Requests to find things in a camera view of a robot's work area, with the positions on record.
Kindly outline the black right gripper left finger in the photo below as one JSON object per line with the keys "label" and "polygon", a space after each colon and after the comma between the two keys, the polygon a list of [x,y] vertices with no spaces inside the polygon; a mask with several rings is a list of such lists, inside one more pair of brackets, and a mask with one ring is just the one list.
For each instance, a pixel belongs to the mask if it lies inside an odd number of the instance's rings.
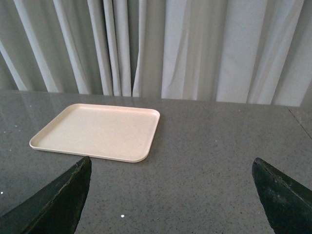
{"label": "black right gripper left finger", "polygon": [[83,157],[0,218],[2,234],[73,234],[89,192],[92,162]]}

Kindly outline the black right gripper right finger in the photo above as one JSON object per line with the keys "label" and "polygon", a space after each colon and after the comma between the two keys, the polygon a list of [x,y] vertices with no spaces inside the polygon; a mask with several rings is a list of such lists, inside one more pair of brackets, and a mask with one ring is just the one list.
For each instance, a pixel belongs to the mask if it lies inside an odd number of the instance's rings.
{"label": "black right gripper right finger", "polygon": [[312,232],[312,191],[261,158],[252,176],[270,227],[276,234]]}

